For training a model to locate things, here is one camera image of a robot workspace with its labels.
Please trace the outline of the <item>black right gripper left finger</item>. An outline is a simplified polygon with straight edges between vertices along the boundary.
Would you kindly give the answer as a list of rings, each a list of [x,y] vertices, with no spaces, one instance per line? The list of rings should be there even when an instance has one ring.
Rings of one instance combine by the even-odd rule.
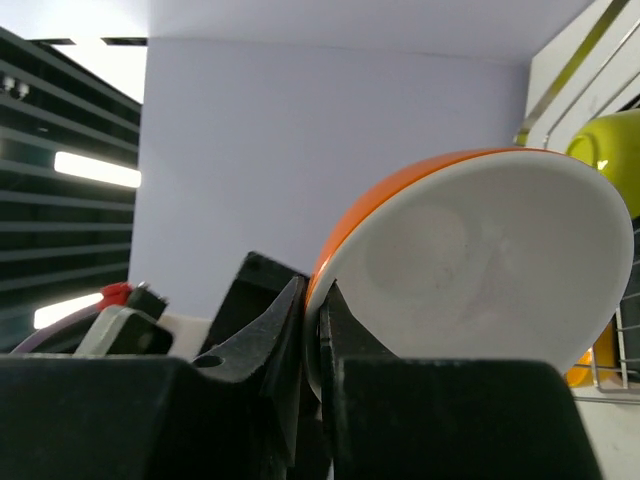
[[[283,479],[294,464],[306,292],[293,277],[256,319],[187,361],[6,355],[5,479]]]

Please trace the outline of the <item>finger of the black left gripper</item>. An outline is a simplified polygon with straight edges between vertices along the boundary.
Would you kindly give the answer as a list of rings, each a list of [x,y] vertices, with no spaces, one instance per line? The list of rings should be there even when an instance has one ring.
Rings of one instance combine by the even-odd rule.
[[[224,343],[262,315],[296,276],[308,280],[303,272],[260,252],[250,251],[231,282],[199,353],[204,354]]]

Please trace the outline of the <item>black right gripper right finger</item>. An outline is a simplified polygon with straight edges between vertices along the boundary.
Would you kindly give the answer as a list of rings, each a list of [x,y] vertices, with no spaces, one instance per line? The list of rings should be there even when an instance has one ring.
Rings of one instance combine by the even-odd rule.
[[[339,479],[596,479],[573,397],[542,362],[402,359],[332,287],[319,311],[324,426]]]

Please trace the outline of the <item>orange bowl white inside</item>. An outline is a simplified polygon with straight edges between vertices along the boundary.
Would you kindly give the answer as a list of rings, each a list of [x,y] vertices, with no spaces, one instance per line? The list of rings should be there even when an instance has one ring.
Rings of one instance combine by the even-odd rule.
[[[305,301],[303,364],[313,392],[321,392],[319,311],[332,287],[398,356],[546,362],[520,352],[525,330],[515,318],[524,311],[514,242],[524,235],[517,195],[525,155],[509,147],[428,158],[381,180],[343,214]]]

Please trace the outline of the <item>lime green bowl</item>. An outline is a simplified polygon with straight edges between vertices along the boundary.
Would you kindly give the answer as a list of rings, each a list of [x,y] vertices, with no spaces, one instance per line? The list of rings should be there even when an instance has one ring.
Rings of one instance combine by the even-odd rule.
[[[639,109],[598,117],[572,138],[566,154],[597,170],[639,217]]]

